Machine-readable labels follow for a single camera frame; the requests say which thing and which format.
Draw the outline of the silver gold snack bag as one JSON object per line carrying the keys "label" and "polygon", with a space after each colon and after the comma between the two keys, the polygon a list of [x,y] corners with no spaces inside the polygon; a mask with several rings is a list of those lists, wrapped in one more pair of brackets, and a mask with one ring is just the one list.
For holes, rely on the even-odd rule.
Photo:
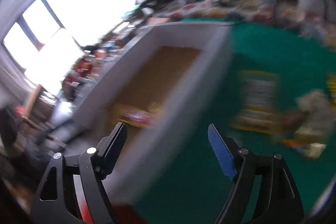
{"label": "silver gold snack bag", "polygon": [[319,89],[295,99],[296,108],[280,114],[273,140],[308,159],[318,159],[335,129],[335,111]]}

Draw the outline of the yellow framed snack packet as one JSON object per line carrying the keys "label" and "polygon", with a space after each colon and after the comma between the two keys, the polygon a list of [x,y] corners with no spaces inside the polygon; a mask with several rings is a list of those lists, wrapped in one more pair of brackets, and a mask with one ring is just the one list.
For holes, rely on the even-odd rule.
{"label": "yellow framed snack packet", "polygon": [[242,105],[233,118],[231,127],[262,134],[276,133],[278,131],[276,95],[276,74],[264,71],[242,71]]}

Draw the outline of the red yellow snack packet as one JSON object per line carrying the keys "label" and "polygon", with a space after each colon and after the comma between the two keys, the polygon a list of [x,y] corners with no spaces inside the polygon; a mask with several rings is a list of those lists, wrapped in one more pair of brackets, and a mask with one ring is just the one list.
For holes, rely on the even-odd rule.
{"label": "red yellow snack packet", "polygon": [[137,128],[153,128],[164,114],[163,108],[152,103],[147,110],[131,105],[118,105],[116,119]]}

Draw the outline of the green table cloth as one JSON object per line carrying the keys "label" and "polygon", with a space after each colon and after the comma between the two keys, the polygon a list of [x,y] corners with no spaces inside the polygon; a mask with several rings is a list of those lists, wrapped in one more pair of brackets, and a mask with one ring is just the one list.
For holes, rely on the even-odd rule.
{"label": "green table cloth", "polygon": [[320,158],[310,160],[273,135],[236,131],[230,122],[240,109],[242,71],[274,73],[278,79],[279,112],[295,108],[295,99],[311,90],[327,89],[335,73],[335,52],[320,42],[253,23],[232,28],[233,59],[209,108],[199,118],[189,141],[156,181],[134,204],[146,223],[213,223],[232,187],[211,148],[207,129],[220,133],[258,155],[281,153],[294,177],[303,208],[309,211],[335,175],[335,138]]}

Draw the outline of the wooden chair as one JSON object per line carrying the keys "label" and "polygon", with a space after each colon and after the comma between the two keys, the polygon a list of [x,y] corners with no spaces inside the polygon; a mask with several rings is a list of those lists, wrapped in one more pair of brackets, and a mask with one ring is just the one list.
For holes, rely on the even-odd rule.
{"label": "wooden chair", "polygon": [[37,85],[27,97],[23,106],[16,108],[18,117],[18,133],[23,136],[36,134],[38,131],[43,131],[53,128],[49,119],[53,113],[58,98],[42,86]]}

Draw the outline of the cluttered side table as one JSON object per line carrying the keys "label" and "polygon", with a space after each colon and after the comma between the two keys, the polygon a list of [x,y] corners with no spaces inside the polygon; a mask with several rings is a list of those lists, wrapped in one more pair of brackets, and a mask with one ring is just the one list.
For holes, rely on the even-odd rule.
{"label": "cluttered side table", "polygon": [[137,31],[149,24],[156,12],[164,9],[173,0],[147,0],[127,12],[122,20],[100,41],[92,46],[83,46],[84,55],[79,57],[62,81],[63,97],[73,102],[80,89],[95,80],[105,63],[116,57],[123,47],[135,37]]}

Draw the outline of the white cardboard box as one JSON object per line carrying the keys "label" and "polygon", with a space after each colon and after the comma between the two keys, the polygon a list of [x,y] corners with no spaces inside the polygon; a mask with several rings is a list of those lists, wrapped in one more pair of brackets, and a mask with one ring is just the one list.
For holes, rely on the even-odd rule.
{"label": "white cardboard box", "polygon": [[151,127],[127,129],[104,181],[113,204],[135,203],[179,153],[229,67],[231,31],[224,22],[149,26],[76,99],[72,118],[87,129],[115,125],[121,106],[157,109]]}

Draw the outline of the floral sofa cover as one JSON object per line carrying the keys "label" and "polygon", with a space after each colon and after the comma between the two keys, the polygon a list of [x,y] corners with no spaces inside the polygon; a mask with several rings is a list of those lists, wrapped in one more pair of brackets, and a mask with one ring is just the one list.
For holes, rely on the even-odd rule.
{"label": "floral sofa cover", "polygon": [[275,4],[264,0],[201,0],[194,3],[175,1],[155,13],[171,21],[214,19],[227,22],[252,22],[280,27],[307,39],[335,48],[335,23],[321,15],[304,11],[286,1]]}

